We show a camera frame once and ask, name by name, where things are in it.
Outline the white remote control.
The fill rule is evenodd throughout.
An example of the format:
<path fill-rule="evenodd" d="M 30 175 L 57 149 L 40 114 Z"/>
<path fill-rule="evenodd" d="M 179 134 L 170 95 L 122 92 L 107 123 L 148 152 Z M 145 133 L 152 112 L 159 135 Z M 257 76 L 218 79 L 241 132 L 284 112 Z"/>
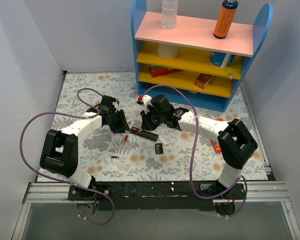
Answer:
<path fill-rule="evenodd" d="M 135 121 L 134 120 L 128 120 L 127 121 L 127 128 L 124 130 L 123 133 L 116 133 L 113 135 L 113 139 L 116 142 L 123 142 L 124 139 L 128 136 L 130 133 L 131 129 L 134 127 Z"/>

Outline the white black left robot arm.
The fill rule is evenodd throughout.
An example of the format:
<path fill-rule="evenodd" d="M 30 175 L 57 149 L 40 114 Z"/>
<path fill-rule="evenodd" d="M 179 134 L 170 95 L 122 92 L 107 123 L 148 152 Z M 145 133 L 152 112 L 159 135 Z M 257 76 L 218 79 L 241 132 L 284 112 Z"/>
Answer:
<path fill-rule="evenodd" d="M 79 194 L 85 200 L 96 196 L 95 178 L 79 166 L 79 143 L 93 131 L 108 126 L 114 134 L 124 134 L 130 128 L 118 100 L 103 95 L 100 104 L 89 108 L 82 119 L 61 130 L 51 129 L 46 134 L 40 158 L 40 167 L 80 186 Z"/>

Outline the white battery cover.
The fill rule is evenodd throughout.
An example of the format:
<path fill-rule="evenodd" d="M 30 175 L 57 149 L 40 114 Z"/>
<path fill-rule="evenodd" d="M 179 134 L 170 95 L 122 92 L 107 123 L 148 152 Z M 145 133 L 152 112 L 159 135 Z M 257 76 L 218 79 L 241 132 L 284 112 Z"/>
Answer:
<path fill-rule="evenodd" d="M 162 135 L 159 135 L 158 139 L 164 146 L 169 145 L 169 141 L 166 138 L 164 138 Z"/>

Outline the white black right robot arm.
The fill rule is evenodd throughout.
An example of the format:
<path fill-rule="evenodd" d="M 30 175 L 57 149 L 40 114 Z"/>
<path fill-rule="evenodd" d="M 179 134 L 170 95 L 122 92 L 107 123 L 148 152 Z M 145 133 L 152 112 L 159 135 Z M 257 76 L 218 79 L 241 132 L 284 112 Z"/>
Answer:
<path fill-rule="evenodd" d="M 227 199 L 233 195 L 234 186 L 244 179 L 241 174 L 244 165 L 258 148 L 256 140 L 241 120 L 235 118 L 227 122 L 198 116 L 196 110 L 175 108 L 162 94 L 155 97 L 140 96 L 137 103 L 144 107 L 140 113 L 143 130 L 153 131 L 165 124 L 171 129 L 194 133 L 196 137 L 203 136 L 217 142 L 225 165 L 216 183 L 211 185 L 211 191 L 201 199 Z"/>

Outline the black battery cover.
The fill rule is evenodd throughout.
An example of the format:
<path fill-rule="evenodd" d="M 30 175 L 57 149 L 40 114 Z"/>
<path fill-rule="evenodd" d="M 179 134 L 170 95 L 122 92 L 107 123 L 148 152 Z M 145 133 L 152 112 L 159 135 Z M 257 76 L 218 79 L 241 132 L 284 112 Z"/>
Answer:
<path fill-rule="evenodd" d="M 162 143 L 156 143 L 154 145 L 154 148 L 155 148 L 155 154 L 156 155 L 162 155 L 164 153 L 163 144 Z"/>

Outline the black remote control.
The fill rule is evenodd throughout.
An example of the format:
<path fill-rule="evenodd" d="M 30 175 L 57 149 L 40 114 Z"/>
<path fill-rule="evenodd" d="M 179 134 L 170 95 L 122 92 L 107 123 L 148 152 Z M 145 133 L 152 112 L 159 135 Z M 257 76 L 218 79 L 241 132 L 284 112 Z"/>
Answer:
<path fill-rule="evenodd" d="M 147 130 L 143 130 L 141 129 L 140 131 L 138 131 L 136 133 L 137 136 L 141 137 L 141 138 L 144 138 L 144 139 L 147 139 L 147 140 L 151 140 L 151 141 L 154 141 L 156 142 L 159 138 L 159 136 L 155 133 L 152 133 L 150 131 L 147 131 Z"/>

